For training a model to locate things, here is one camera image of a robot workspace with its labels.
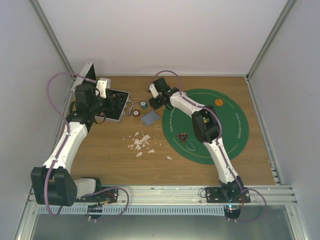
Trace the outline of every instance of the red triangle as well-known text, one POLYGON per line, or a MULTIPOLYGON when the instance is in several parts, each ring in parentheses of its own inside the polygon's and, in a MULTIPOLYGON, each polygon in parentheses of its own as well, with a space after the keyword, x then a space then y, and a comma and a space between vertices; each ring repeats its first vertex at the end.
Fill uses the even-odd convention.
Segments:
POLYGON ((188 137, 188 133, 178 134, 177 137, 185 144, 188 137))

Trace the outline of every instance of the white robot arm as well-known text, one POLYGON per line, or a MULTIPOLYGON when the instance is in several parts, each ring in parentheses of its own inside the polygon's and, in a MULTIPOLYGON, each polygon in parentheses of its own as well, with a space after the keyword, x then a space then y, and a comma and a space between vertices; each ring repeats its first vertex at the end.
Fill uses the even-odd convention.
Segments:
POLYGON ((244 186, 224 148, 223 139, 219 134, 220 123, 212 115, 214 113, 216 116, 214 107, 193 101, 187 97, 185 92, 181 92, 176 87, 170 88, 163 77, 153 81, 148 91, 152 93, 153 97, 149 99, 149 103, 154 109, 170 105, 192 118, 194 135, 199 142, 205 145, 212 157, 225 199, 231 201, 239 195, 244 186))
MULTIPOLYGON (((179 92, 175 92, 170 97, 170 103, 174 108, 180 109, 186 115, 188 115, 190 118, 192 117, 192 114, 194 112, 199 112, 202 110, 202 108, 197 107, 197 106, 204 106, 203 104, 199 104, 199 103, 193 101, 191 98, 187 97, 185 92, 182 92, 181 94, 182 95, 180 95, 179 92)), ((227 163, 230 166, 231 170, 233 171, 234 175, 238 176, 237 172, 232 167, 232 164, 229 160, 227 152, 224 148, 222 137, 220 137, 218 139, 218 143, 221 146, 221 148, 223 150, 223 154, 226 156, 227 163)), ((231 175, 231 173, 227 167, 227 164, 225 163, 225 160, 222 156, 221 151, 219 150, 217 142, 216 141, 212 141, 212 143, 204 142, 203 144, 208 149, 208 151, 213 159, 214 165, 215 165, 215 167, 218 171, 218 174, 219 174, 220 181, 224 184, 227 184, 228 182, 234 181, 235 179, 231 175)))
POLYGON ((85 82, 75 87, 76 111, 67 116, 67 126, 55 147, 53 153, 42 167, 34 167, 31 181, 35 199, 38 204, 44 204, 44 185, 49 166, 55 161, 48 183, 48 201, 51 205, 72 206, 76 198, 92 194, 96 191, 97 178, 80 178, 73 181, 70 176, 71 166, 80 144, 87 136, 95 115, 100 114, 107 106, 106 88, 109 79, 101 78, 96 85, 85 82))

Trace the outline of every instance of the open case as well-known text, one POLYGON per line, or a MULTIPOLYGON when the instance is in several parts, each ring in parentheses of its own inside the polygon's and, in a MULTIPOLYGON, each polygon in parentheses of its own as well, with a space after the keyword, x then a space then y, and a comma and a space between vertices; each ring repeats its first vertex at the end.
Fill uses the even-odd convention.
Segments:
MULTIPOLYGON (((80 75, 92 80, 97 80, 94 63, 92 61, 88 61, 84 65, 80 75)), ((75 92, 76 86, 80 84, 93 83, 86 82, 82 78, 77 77, 73 83, 71 91, 75 92)), ((102 123, 104 121, 120 123, 121 118, 124 115, 129 116, 134 107, 134 103, 130 100, 130 92, 127 91, 108 88, 106 89, 106 101, 106 110, 103 113, 95 116, 95 120, 98 121, 98 123, 102 123)))

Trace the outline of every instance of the white wall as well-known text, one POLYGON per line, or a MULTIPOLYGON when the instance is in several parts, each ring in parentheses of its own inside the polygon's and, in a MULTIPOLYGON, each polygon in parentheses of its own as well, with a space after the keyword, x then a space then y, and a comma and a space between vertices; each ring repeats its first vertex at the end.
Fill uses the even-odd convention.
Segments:
POLYGON ((298 0, 251 79, 312 240, 320 234, 319 23, 320 1, 298 0))
MULTIPOLYGON (((30 173, 48 158, 58 117, 46 98, 49 78, 65 71, 27 0, 0 8, 0 239, 14 239, 31 187, 30 173)), ((52 86, 60 108, 70 79, 52 86)))
POLYGON ((286 0, 39 0, 73 69, 244 75, 286 0))

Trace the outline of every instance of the wooden surface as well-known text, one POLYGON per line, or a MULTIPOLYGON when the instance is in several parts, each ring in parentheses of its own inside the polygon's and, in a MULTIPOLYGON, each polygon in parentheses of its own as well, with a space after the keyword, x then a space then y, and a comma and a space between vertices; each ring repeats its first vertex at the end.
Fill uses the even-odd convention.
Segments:
MULTIPOLYGON (((111 88, 130 92, 130 99, 140 110, 139 117, 124 116, 121 123, 94 124, 82 142, 72 164, 71 175, 99 177, 103 184, 121 185, 219 185, 218 172, 214 165, 193 162, 182 156, 168 144, 163 131, 162 119, 152 126, 145 126, 141 117, 151 110, 141 109, 140 101, 152 97, 146 89, 150 77, 116 76, 111 79, 111 88), (144 135, 154 153, 146 147, 135 150, 128 147, 136 137, 144 135)), ((165 77, 171 87, 178 87, 175 77, 165 77)), ((249 139, 242 153, 231 161, 245 185, 275 184, 266 153, 257 116, 243 77, 181 77, 182 89, 206 88, 221 92, 244 111, 249 123, 249 139)), ((156 110, 162 116, 164 107, 156 110)))

